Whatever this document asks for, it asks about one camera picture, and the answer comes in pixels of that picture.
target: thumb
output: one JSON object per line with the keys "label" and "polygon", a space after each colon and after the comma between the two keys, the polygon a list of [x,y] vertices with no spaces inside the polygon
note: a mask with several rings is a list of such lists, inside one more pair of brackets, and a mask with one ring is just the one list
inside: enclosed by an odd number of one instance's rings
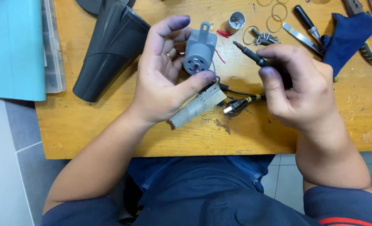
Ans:
{"label": "thumb", "polygon": [[175,95],[184,103],[190,97],[202,90],[215,79],[214,72],[207,70],[190,76],[187,80],[175,86]]}
{"label": "thumb", "polygon": [[264,67],[259,70],[259,75],[263,81],[269,112],[274,114],[274,112],[279,112],[280,109],[281,111],[285,109],[288,99],[279,72],[273,67]]}

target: dark blue shirt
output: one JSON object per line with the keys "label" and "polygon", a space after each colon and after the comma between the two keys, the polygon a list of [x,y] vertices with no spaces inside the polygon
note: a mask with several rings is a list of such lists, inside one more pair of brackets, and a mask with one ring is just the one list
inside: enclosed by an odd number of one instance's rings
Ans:
{"label": "dark blue shirt", "polygon": [[[372,226],[372,194],[316,186],[304,194],[305,214],[270,198],[249,177],[221,158],[185,158],[153,181],[140,200],[133,225],[352,225]],[[115,203],[101,197],[62,203],[42,218],[43,226],[120,225]]]}

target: sleeve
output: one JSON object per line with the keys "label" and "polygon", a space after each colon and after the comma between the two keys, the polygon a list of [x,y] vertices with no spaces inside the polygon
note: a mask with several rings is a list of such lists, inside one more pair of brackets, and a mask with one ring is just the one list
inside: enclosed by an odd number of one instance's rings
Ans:
{"label": "sleeve", "polygon": [[326,226],[372,226],[372,194],[315,186],[304,193],[304,212]]}
{"label": "sleeve", "polygon": [[109,197],[61,203],[48,210],[41,226],[119,226],[115,202]]}

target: hand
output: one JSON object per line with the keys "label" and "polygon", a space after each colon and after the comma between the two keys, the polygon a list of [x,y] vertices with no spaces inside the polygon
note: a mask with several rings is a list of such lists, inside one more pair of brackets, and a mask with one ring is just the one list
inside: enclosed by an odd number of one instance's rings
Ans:
{"label": "hand", "polygon": [[186,40],[192,33],[189,16],[171,16],[153,25],[139,61],[136,91],[129,107],[149,125],[170,119],[179,107],[215,79],[199,72],[176,85],[182,69]]}
{"label": "hand", "polygon": [[261,68],[260,78],[267,106],[281,123],[299,131],[313,131],[340,117],[333,90],[333,70],[311,58],[303,47],[272,44],[257,50],[263,58],[279,60],[292,77],[293,89],[285,90],[273,67]]}

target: person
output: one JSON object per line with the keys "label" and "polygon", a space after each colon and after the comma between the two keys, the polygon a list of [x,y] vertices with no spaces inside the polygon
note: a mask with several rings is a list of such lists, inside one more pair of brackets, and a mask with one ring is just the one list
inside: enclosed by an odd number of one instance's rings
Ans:
{"label": "person", "polygon": [[214,80],[203,71],[176,85],[189,23],[172,16],[151,27],[132,103],[58,175],[41,225],[120,225],[107,193],[127,170],[143,191],[134,225],[372,226],[369,170],[339,115],[332,68],[302,47],[272,44],[257,54],[282,62],[292,77],[293,89],[285,90],[274,68],[259,70],[269,112],[299,131],[305,214],[263,194],[271,155],[131,160],[149,128]]}

